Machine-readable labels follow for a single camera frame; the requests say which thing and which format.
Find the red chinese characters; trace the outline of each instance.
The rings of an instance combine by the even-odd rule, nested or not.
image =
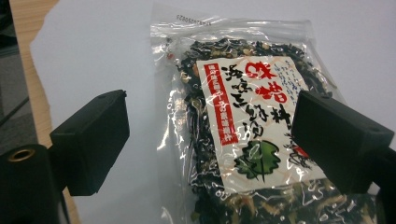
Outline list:
[[[222,146],[238,143],[238,137],[233,126],[233,113],[230,102],[220,76],[217,63],[205,64],[207,85],[213,97],[219,139]]]
[[[268,78],[271,79],[272,77],[276,77],[276,75],[271,73],[271,65],[268,63],[247,63],[245,67],[245,73],[248,77],[252,78]]]
[[[247,76],[251,78],[272,79],[272,77],[276,77],[276,75],[271,73],[271,65],[268,63],[247,63],[245,71]],[[287,95],[282,92],[282,87],[279,86],[275,81],[268,82],[268,85],[268,88],[265,88],[264,86],[257,88],[255,90],[256,94],[262,96],[264,100],[269,100],[274,97],[275,101],[281,104],[284,104],[288,101]]]

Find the dark dried vegetables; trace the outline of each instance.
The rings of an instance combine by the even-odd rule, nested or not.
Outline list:
[[[192,220],[200,223],[370,223],[375,203],[370,195],[343,196],[327,179],[259,189],[246,193],[224,191],[216,160],[216,148],[201,90],[196,61],[244,56],[288,56],[293,59],[310,91],[331,96],[319,77],[319,70],[306,53],[292,44],[269,44],[224,38],[198,42],[185,52],[178,71],[185,84],[185,99],[194,154],[191,187],[198,196]]]

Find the package heat seal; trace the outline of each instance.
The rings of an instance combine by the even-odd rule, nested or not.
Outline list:
[[[309,21],[153,10],[166,222],[375,223],[375,197],[341,194],[290,135],[299,91],[343,101]]]

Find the white table surface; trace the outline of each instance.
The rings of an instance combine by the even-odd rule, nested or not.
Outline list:
[[[228,18],[312,21],[317,52],[348,105],[396,130],[395,1],[162,3]],[[98,94],[128,92],[131,137],[99,193],[75,198],[82,223],[160,222],[152,5],[152,0],[61,0],[31,45],[54,128]]]

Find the green seaweed illustration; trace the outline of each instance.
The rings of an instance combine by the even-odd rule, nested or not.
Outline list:
[[[239,174],[246,175],[247,179],[259,180],[257,176],[261,175],[262,181],[265,181],[264,176],[279,167],[280,158],[276,155],[279,148],[271,142],[250,141],[242,151],[243,155],[234,160],[234,167]]]

